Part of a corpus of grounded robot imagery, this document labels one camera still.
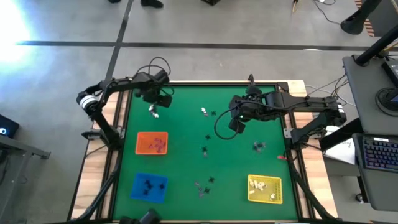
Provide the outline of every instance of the person's foot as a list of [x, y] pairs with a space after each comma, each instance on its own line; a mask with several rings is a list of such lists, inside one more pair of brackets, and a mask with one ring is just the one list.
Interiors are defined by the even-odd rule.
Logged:
[[141, 6], [150, 6], [156, 9], [162, 9], [163, 3], [161, 3], [159, 0], [141, 0]]

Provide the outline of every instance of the red object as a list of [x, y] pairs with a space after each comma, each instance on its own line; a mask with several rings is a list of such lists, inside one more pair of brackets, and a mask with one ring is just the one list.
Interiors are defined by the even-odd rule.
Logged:
[[164, 155], [167, 153], [167, 132], [139, 132], [136, 154]]
[[287, 158], [284, 156], [278, 156], [278, 159], [287, 160]]

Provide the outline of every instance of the keyboard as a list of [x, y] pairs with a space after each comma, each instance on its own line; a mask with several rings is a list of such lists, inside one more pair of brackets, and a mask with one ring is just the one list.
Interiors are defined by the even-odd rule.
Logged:
[[398, 172], [398, 140], [363, 137], [365, 167]]

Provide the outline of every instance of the orange bin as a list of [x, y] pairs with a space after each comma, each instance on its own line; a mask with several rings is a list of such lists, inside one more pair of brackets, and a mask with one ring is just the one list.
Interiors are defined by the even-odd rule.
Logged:
[[167, 153], [167, 132], [139, 132], [136, 154], [165, 155]]

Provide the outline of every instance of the table leg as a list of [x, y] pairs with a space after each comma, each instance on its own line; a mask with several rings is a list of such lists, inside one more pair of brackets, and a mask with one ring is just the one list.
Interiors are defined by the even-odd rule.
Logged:
[[326, 151], [333, 146], [352, 138], [354, 133], [363, 133], [362, 124], [359, 118], [356, 118], [334, 133], [331, 133], [319, 140], [322, 151]]

